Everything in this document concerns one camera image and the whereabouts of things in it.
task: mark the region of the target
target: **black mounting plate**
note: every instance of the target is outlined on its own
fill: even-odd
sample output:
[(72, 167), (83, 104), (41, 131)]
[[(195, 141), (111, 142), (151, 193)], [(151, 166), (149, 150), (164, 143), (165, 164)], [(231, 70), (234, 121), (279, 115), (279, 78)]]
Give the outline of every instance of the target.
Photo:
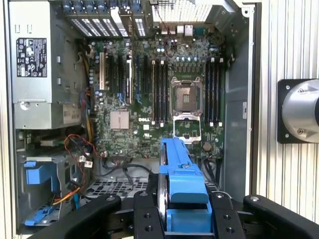
[(309, 81), (311, 79), (289, 79), (289, 80), (280, 80), (278, 82), (277, 88), (277, 142), (282, 144), (287, 143), (308, 143), (306, 141), (300, 140), (294, 137), (286, 128), (283, 115), (282, 115), (282, 108), (284, 100), (289, 93), (296, 85)]

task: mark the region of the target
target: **power supply label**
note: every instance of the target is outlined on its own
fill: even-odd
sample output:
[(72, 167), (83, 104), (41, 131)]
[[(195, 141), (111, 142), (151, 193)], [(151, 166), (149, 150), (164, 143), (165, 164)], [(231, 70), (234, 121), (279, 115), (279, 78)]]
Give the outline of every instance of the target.
[(46, 38), (18, 38), (16, 76), (47, 77)]

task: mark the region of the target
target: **motherboard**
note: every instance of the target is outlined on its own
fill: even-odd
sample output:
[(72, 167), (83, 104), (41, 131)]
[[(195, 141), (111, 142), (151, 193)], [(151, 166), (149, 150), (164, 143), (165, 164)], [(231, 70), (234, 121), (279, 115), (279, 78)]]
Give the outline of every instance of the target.
[(158, 157), (163, 137), (179, 137), (191, 157), (222, 155), (224, 39), (217, 30), (197, 32), (89, 42), (91, 114), (101, 154), (139, 150)]

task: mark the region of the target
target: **cpu socket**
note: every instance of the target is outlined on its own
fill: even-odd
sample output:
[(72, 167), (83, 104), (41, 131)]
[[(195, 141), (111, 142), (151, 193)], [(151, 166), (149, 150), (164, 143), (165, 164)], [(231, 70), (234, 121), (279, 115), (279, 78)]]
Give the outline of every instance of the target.
[(203, 84), (201, 77), (195, 80), (184, 80), (173, 77), (170, 88), (171, 115), (178, 116), (188, 113), (201, 116), (203, 103)]
[[(203, 84), (201, 77), (198, 76), (195, 80), (179, 80), (174, 76), (171, 81), (170, 99), (170, 112), (173, 118), (173, 137), (178, 137), (186, 144), (201, 141), (200, 116), (203, 112)], [(197, 125), (199, 125), (199, 129), (197, 130), (199, 135), (190, 135), (185, 131), (185, 134), (177, 136), (176, 123), (184, 120), (196, 121)]]

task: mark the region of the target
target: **green circuit board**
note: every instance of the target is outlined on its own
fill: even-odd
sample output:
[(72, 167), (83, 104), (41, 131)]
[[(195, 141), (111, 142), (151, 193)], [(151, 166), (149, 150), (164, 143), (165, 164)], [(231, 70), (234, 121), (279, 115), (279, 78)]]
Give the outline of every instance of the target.
[[(169, 41), (174, 45), (174, 50), (165, 47)], [(205, 142), (211, 145), (212, 155), (220, 156), (223, 153), (225, 107), (222, 62), (218, 86), (219, 119), (214, 123), (206, 119), (209, 110), (205, 104), (213, 98), (208, 96), (205, 80), (207, 61), (211, 61), (212, 57), (222, 57), (223, 43), (219, 32), (191, 39), (156, 35), (148, 40), (132, 37), (90, 42), (95, 54), (90, 61), (90, 83), (95, 92), (91, 97), (91, 110), (99, 152), (124, 156), (139, 150), (148, 157), (158, 157), (160, 140), (175, 135), (185, 138), (201, 136), (200, 140), (186, 143), (193, 158), (203, 156), (201, 148)], [(127, 60), (131, 64), (132, 79), (129, 94), (126, 92), (130, 75)], [(104, 75), (100, 74), (101, 69), (105, 69)], [(194, 93), (197, 97), (181, 95), (180, 88), (172, 86), (174, 77), (186, 82), (200, 79), (201, 88), (181, 88), (197, 91)], [(180, 96), (184, 97), (182, 103), (178, 98)], [(174, 131), (174, 109), (181, 104), (196, 108), (199, 111), (196, 116), (200, 120), (176, 120)]]

